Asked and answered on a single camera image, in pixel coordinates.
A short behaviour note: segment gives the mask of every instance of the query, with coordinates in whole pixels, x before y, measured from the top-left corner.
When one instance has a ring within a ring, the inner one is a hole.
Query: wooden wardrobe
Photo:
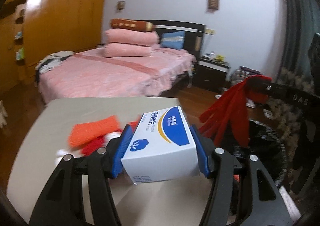
[[[104,0],[7,0],[0,12],[0,94],[32,80],[34,67],[48,54],[95,48],[101,38],[103,4]],[[16,43],[18,29],[23,38]],[[21,61],[15,60],[16,44],[24,48]]]

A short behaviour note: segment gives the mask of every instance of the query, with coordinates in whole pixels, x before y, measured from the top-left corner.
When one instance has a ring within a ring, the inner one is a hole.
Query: wall
[[[111,18],[160,19],[206,24],[205,52],[226,56],[231,69],[246,66],[274,77],[283,51],[286,5],[282,0],[220,0],[220,10],[206,11],[207,0],[105,0],[103,30]]]

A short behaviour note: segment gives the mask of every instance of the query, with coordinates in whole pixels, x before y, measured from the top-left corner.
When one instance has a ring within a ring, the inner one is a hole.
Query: table
[[[179,105],[173,98],[64,98],[51,101],[33,124],[16,156],[7,197],[29,222],[33,207],[55,168],[58,149],[66,149],[67,137],[77,123],[117,115],[121,126],[138,115]],[[124,174],[110,180],[123,226],[199,225],[211,188],[203,175],[172,181],[131,184]],[[93,223],[88,181],[83,177],[86,220]]]

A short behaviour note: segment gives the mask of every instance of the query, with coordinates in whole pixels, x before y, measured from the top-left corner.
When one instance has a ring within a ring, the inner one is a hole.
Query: orange cloth
[[[117,116],[73,126],[68,137],[70,147],[78,147],[111,132],[122,131]]]

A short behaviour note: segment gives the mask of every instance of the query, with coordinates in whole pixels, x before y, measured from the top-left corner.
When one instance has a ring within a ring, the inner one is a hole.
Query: cotton logo
[[[144,149],[149,144],[147,139],[138,139],[135,140],[130,146],[130,151],[137,151],[140,149]]]

